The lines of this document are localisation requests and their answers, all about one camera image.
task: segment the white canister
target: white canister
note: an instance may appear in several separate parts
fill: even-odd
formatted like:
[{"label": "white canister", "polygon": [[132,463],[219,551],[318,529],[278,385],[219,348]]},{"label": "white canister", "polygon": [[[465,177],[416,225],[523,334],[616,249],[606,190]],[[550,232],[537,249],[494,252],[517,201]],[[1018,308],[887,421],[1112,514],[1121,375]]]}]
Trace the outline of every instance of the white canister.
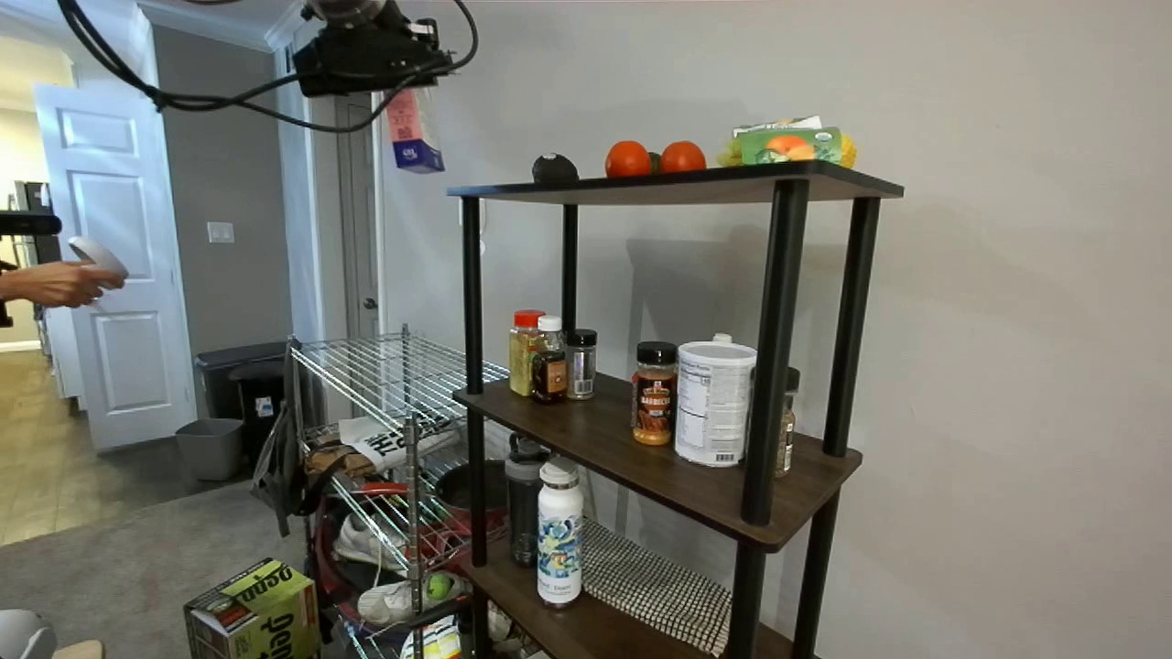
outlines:
[{"label": "white canister", "polygon": [[560,463],[546,463],[538,478],[538,596],[563,609],[584,594],[584,487]]},{"label": "white canister", "polygon": [[743,428],[758,351],[731,334],[682,345],[673,456],[731,469],[743,459]]}]

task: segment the black trash can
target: black trash can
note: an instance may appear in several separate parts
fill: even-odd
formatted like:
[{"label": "black trash can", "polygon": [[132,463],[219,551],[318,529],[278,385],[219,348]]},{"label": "black trash can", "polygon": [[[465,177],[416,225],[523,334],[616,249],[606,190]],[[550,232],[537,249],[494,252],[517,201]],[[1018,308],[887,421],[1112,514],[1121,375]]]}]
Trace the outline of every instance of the black trash can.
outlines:
[{"label": "black trash can", "polygon": [[244,421],[244,469],[256,465],[274,412],[286,401],[286,345],[245,345],[195,356],[197,419]]}]

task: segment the orange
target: orange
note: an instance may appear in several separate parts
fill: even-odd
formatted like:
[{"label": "orange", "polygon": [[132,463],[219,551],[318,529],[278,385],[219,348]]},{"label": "orange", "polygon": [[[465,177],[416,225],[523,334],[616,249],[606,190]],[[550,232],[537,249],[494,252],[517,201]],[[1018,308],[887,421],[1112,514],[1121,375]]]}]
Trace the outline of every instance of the orange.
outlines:
[{"label": "orange", "polygon": [[613,180],[637,180],[637,177],[654,177],[654,154],[644,144],[637,138],[620,138],[613,149],[610,149],[610,177]]},{"label": "orange", "polygon": [[693,138],[668,144],[662,174],[705,174],[706,159]]}]

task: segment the white bottle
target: white bottle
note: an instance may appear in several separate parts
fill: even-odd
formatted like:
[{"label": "white bottle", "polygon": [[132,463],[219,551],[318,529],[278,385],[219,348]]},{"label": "white bottle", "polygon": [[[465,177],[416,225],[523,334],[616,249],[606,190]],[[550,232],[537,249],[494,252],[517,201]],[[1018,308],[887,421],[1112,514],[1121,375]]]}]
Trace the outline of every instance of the white bottle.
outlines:
[{"label": "white bottle", "polygon": [[538,596],[552,609],[584,594],[584,487],[576,469],[541,465],[538,493]]}]

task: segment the hand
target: hand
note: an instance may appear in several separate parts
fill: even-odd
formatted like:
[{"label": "hand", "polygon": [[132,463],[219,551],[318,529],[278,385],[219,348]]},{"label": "hand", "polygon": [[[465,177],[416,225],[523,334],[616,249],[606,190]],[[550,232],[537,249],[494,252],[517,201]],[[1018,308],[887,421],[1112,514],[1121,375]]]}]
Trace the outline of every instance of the hand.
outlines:
[{"label": "hand", "polygon": [[43,308],[80,308],[123,290],[123,275],[97,265],[38,265],[26,271],[0,275],[0,302],[31,302]]}]

